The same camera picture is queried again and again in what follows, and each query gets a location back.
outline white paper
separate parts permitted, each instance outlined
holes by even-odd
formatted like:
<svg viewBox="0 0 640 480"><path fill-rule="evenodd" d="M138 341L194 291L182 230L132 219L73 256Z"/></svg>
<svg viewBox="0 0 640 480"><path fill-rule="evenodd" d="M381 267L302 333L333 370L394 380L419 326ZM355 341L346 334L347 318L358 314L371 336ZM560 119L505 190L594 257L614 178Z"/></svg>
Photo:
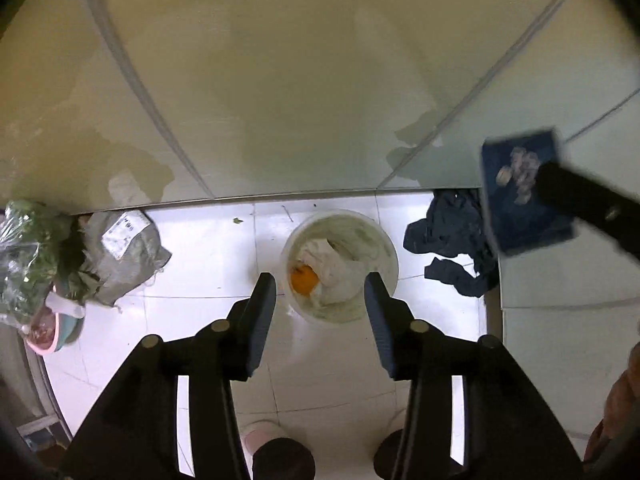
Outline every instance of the white paper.
<svg viewBox="0 0 640 480"><path fill-rule="evenodd" d="M140 211L126 211L105 234L102 244L116 260L121 259L133 238L151 222Z"/></svg>

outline black cloth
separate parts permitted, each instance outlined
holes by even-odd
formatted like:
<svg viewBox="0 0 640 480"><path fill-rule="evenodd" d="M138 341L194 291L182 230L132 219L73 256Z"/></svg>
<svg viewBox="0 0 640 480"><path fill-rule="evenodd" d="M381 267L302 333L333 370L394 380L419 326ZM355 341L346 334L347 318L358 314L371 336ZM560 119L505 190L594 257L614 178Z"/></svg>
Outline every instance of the black cloth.
<svg viewBox="0 0 640 480"><path fill-rule="evenodd" d="M313 480L316 461L292 438L275 438L254 453L254 480Z"/></svg>
<svg viewBox="0 0 640 480"><path fill-rule="evenodd" d="M400 447L400 438L402 430L394 431L385 440L382 441L380 447L373 457L373 470L383 480L390 480L396 463L396 456ZM449 465L449 476L462 472L462 466L451 459Z"/></svg>
<svg viewBox="0 0 640 480"><path fill-rule="evenodd" d="M424 268L424 277L453 285L462 296L479 298L499 282L498 261L484 234L480 193L477 189L440 189L433 195L426 218L407 226L402 245L414 254L471 256L476 277L456 262L437 258Z"/></svg>

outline person's leg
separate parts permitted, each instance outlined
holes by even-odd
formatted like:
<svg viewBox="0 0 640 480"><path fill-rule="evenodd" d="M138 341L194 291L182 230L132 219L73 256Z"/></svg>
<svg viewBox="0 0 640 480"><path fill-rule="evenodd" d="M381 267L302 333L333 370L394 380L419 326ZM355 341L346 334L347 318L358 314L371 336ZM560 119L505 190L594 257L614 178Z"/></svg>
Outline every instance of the person's leg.
<svg viewBox="0 0 640 480"><path fill-rule="evenodd" d="M254 460L254 480L313 480L316 476L311 452L273 422L250 425L242 431L241 441Z"/></svg>
<svg viewBox="0 0 640 480"><path fill-rule="evenodd" d="M373 469L383 480L390 480L394 472L396 464L396 456L400 448L400 439L402 438L402 428L404 427L404 418L406 410L398 413L389 425L389 433L382 441L376 454L373 457ZM453 459L450 459L449 475L454 475L462 471L462 466Z"/></svg>

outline gray plastic bag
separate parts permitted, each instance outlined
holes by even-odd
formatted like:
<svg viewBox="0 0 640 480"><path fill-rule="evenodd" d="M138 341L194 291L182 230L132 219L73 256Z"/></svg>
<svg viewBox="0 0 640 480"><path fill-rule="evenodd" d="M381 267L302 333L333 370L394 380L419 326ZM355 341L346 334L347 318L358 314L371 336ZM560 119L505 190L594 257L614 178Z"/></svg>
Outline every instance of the gray plastic bag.
<svg viewBox="0 0 640 480"><path fill-rule="evenodd" d="M106 305L146 282L169 261L158 228L142 212L94 213L83 228L82 280Z"/></svg>

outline black pants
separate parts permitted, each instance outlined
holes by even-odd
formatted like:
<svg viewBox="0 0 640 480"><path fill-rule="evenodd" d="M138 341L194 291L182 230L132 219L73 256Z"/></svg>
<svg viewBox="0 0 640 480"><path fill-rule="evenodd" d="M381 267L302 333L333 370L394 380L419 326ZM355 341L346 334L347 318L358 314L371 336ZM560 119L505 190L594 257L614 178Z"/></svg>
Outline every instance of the black pants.
<svg viewBox="0 0 640 480"><path fill-rule="evenodd" d="M402 431L395 431L382 441L373 458L373 468L383 480L389 480L394 470ZM450 474L462 471L451 459ZM313 480L316 461L311 452L291 438L268 441L254 454L254 480Z"/></svg>

